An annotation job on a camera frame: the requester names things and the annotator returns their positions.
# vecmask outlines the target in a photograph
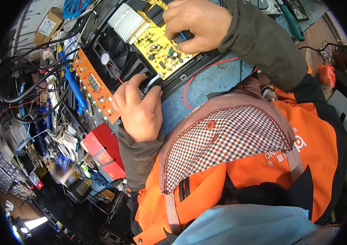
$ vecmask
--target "orange plastic bag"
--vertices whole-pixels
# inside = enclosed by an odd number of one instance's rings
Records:
[[[336,75],[332,65],[321,65],[317,68],[317,77],[324,85],[329,85],[332,88],[336,85]]]

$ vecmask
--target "yellow circuit board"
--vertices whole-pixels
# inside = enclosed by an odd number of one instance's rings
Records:
[[[151,8],[158,5],[164,11],[168,9],[167,5],[161,0],[149,0],[148,2],[152,5]],[[153,23],[144,12],[136,11],[142,18],[150,23],[150,26],[133,44],[138,48],[146,60],[149,61],[156,72],[162,75],[163,80],[198,54],[188,55],[177,50],[177,44],[174,41],[168,40],[165,36],[165,24],[160,28]]]

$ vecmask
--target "white heat sink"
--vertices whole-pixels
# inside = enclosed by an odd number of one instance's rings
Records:
[[[134,9],[123,3],[108,20],[108,24],[125,43],[133,44],[150,23],[146,22]]]

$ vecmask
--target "red gift box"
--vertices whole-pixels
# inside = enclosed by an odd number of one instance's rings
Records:
[[[126,177],[119,154],[118,139],[106,123],[101,124],[86,136],[83,140],[83,147],[112,179]]]

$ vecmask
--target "orange circuit board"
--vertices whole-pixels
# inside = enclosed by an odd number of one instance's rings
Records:
[[[81,48],[74,59],[73,67],[82,83],[81,87],[88,91],[88,98],[93,99],[92,103],[98,106],[111,124],[114,124],[120,115],[111,105],[112,93],[107,89]]]

